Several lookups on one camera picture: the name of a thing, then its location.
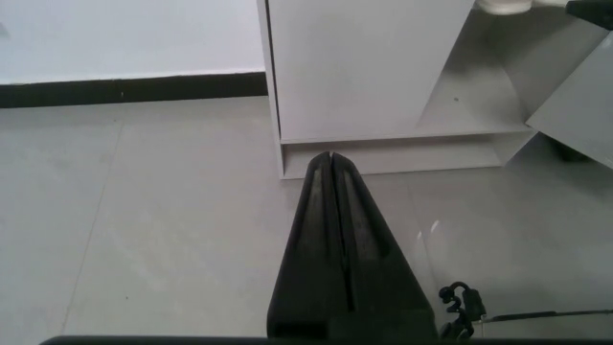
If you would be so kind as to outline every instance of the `cabinet shelf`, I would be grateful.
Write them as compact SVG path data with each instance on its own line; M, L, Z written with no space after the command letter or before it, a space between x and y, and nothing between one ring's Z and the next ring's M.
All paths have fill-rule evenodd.
M531 132L528 114L494 54L484 45L457 44L417 125L405 132L377 135L284 139L281 144L407 139Z

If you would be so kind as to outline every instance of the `black clamp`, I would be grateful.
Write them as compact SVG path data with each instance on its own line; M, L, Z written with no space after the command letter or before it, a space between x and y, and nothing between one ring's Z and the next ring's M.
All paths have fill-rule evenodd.
M462 297L465 302L465 309L462 308L462 299L456 296L455 289L463 288ZM439 297L443 299L443 303L453 303L447 307L447 312L457 312L458 318L452 323L446 323L441 330L441 338L443 339L468 339L475 330L472 327L472 321L481 320L486 314L486 307L483 305L479 291L470 288L462 282L456 282L449 287L443 287L439 291Z

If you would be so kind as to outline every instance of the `white panel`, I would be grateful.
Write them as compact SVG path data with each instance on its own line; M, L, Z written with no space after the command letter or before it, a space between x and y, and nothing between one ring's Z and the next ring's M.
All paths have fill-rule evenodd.
M271 0L282 139L407 133L471 0Z
M563 9L539 8L497 17L488 31L488 44L532 115L606 33Z
M284 178L304 178L308 162L326 150L351 159L360 173L401 173L501 165L486 135L302 144L284 147Z
M575 70L528 124L613 168L613 34Z
M272 123L272 134L275 140L275 153L277 153L277 169L279 177L284 176L284 157L283 149L279 140L279 115L277 112L277 88L275 87L275 69L272 59L272 47L270 45L270 26L268 25L268 9L266 0L258 0L258 15L260 17L261 46L266 66L266 86L268 87L268 102L270 103L270 116Z

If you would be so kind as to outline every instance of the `floor tile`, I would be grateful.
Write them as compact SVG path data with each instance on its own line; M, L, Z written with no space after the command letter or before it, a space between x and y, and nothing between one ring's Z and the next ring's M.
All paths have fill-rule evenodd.
M265 335L299 192L266 98L135 104L66 332Z
M538 138L505 169L409 182L439 286L478 288L490 316L611 308L613 172Z
M484 337L506 339L613 339L611 315L546 317L483 325Z
M0 110L0 343L60 334L120 127L115 105Z

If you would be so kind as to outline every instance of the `tile grout line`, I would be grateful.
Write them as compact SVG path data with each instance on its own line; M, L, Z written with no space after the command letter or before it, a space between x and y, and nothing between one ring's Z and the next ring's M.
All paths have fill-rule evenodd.
M113 163L115 162L115 155L117 154L117 148L119 146L120 138L122 137L122 131L124 130L124 120L122 120L122 124L119 128L119 133L117 134L117 140L115 141L115 148L113 149L113 157L111 158L111 162L108 165L108 172L106 173L106 179L104 180L104 184L102 185L102 191L100 193L100 199L98 200L98 207L96 208L96 214L94 215L94 221L92 221L92 227L89 229L89 235L87 235L87 242L85 243L85 250L83 251L83 257L79 266L79 273L77 273L77 280L75 281L75 286L73 287L73 291L70 295L70 301L68 302L68 308L66 309L66 314L64 315L64 320L61 323L61 329L59 334L64 335L66 331L66 324L68 323L68 315L70 314L70 309L73 306L73 302L75 301L75 294L77 293L77 286L79 285L80 275L83 272L83 267L85 266L85 258L87 257L87 251L89 249L89 242L92 239L92 234L94 233L94 227L96 222L98 221L98 213L100 212L100 206L102 205L102 198L104 197L104 191L106 191L106 185L108 184L108 178L111 175L111 171L113 168Z

